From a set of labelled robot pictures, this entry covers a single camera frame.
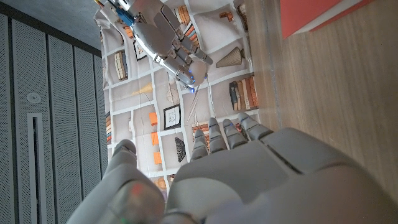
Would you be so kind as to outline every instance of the wooden panel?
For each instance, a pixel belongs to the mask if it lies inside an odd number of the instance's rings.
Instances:
[[[398,202],[398,1],[286,40],[278,0],[246,4],[262,123],[342,150]]]

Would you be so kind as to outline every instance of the framed picture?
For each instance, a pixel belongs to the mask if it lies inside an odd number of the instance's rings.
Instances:
[[[181,107],[179,104],[164,109],[164,129],[181,127]]]
[[[144,49],[142,49],[136,40],[134,41],[134,51],[136,52],[137,62],[147,56]]]

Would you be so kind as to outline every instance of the perforated panel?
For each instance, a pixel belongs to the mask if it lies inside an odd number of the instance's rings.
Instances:
[[[103,86],[103,72],[102,72],[102,59],[94,56],[95,66],[95,83],[97,92],[97,105],[98,105],[98,124],[99,124],[99,140],[101,147],[101,165],[102,174],[108,166],[108,148],[106,146],[106,126],[105,126],[105,99]]]
[[[0,220],[14,223],[7,17],[0,14]]]
[[[86,197],[101,180],[93,55],[75,47],[75,69],[83,195]]]
[[[45,203],[47,206],[47,214],[42,214],[42,216],[47,216],[47,223],[55,223],[45,34],[13,20],[12,41],[19,183],[19,221],[20,223],[32,222],[30,211],[31,189],[29,180],[27,113],[42,113],[45,183],[40,183],[40,188],[45,187]],[[41,102],[28,102],[27,95],[29,93],[39,94]]]
[[[72,46],[49,36],[49,59],[58,222],[66,223],[81,202]]]

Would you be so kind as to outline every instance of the orange book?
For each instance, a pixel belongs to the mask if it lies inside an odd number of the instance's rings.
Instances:
[[[159,138],[157,137],[157,133],[151,133],[150,138],[152,139],[152,145],[159,144]]]
[[[252,107],[254,107],[254,103],[253,103],[253,97],[252,97],[251,89],[250,89],[250,79],[249,78],[245,78],[244,80],[245,80],[245,83],[246,83],[246,91],[248,92],[249,106],[250,106],[250,109],[251,109]]]
[[[162,163],[162,157],[160,156],[160,152],[154,152],[155,164]]]
[[[256,87],[254,86],[254,76],[250,77],[249,81],[250,81],[251,97],[253,98],[253,105],[259,106],[259,102],[257,100]]]
[[[156,113],[149,113],[149,119],[150,119],[150,125],[153,126],[157,124]]]

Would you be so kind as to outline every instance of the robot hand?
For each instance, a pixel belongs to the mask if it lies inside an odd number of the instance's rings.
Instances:
[[[357,163],[296,129],[276,133],[245,113],[228,119],[226,142],[209,120],[210,153],[195,133],[191,161],[170,187],[158,188],[136,168],[136,148],[116,146],[103,180],[68,223],[396,223],[398,207]]]
[[[170,76],[191,89],[201,84],[207,63],[212,59],[185,37],[181,24],[172,10],[160,0],[109,0],[120,18],[131,27],[139,45],[155,63],[164,67]],[[192,62],[186,53],[202,62]]]

